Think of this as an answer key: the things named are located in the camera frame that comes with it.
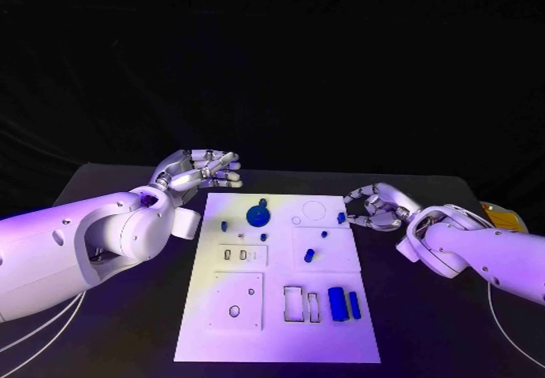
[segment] blue disc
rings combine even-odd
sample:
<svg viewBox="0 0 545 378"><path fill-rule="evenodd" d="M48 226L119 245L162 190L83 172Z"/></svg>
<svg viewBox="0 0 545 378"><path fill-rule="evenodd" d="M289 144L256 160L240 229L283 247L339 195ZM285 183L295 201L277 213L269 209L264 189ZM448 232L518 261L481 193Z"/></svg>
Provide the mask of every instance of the blue disc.
<svg viewBox="0 0 545 378"><path fill-rule="evenodd" d="M264 227L270 223L270 211L264 206L254 206L247 212L247 221L254 227Z"/></svg>

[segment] circular hole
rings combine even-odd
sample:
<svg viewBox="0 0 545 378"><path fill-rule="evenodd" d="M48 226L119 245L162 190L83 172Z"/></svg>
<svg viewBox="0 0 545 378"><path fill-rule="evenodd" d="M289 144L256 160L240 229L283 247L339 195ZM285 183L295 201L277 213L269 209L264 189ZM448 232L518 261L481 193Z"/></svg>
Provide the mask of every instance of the circular hole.
<svg viewBox="0 0 545 378"><path fill-rule="evenodd" d="M230 309L231 317L237 317L240 314L241 314L241 309L239 308L239 306L231 306L231 309Z"/></svg>

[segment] robotic hand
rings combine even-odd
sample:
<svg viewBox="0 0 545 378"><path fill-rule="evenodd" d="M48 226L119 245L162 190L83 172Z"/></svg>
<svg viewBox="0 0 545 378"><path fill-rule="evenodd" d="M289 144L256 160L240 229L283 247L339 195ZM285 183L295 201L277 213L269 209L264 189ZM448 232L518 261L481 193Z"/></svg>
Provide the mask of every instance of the robotic hand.
<svg viewBox="0 0 545 378"><path fill-rule="evenodd" d="M397 249L413 262L422 260L442 276L453 278L471 265L501 289L545 304L545 238L495 226L459 206L419 203L396 187L377 183L352 191L345 203L368 195L370 217L348 221L378 231L409 224Z"/></svg>
<svg viewBox="0 0 545 378"><path fill-rule="evenodd" d="M48 309L155 258L171 235L194 239L198 187L241 187L239 155L179 150L151 183L0 221L0 322Z"/></svg>

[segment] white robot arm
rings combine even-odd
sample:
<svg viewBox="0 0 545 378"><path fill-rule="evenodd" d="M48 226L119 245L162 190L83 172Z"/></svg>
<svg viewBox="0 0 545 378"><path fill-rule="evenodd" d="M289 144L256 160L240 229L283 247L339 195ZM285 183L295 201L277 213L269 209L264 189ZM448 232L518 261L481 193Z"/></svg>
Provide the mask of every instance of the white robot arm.
<svg viewBox="0 0 545 378"><path fill-rule="evenodd" d="M241 187L239 155L181 150L148 186L0 221L0 322L25 317L155 258L171 235L194 239L198 187Z"/></svg>
<svg viewBox="0 0 545 378"><path fill-rule="evenodd" d="M409 223L397 249L413 262L422 260L442 276L453 278L472 266L501 289L545 304L545 238L495 226L459 206L422 208L396 187L378 183L352 191L350 203L368 195L370 217L348 221L378 231Z"/></svg>

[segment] table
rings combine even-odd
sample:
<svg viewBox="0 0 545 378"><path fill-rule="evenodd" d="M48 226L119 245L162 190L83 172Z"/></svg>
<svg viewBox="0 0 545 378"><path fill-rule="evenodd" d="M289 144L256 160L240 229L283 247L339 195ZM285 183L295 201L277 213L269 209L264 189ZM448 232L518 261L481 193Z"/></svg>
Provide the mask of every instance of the table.
<svg viewBox="0 0 545 378"><path fill-rule="evenodd" d="M57 205L148 183L152 167L87 164L57 200ZM484 215L466 182L448 176L277 172L243 170L243 193L345 195L370 183L387 182L425 205L456 203ZM201 190L188 208L204 213ZM364 201L350 211L364 213ZM422 262L397 252L403 230L383 233L352 226L361 257L361 274L373 312L380 365L175 363L174 353L191 283L198 238L172 238L161 255L94 288L61 338L45 353L12 375L24 376L337 376L461 377L545 376L517 351L495 325L486 283L468 269L449 280ZM545 309L495 290L497 312L505 330L528 353L545 361L543 348ZM0 345L32 331L64 308L0 324ZM63 327L63 318L0 358L8 372L47 344Z"/></svg>

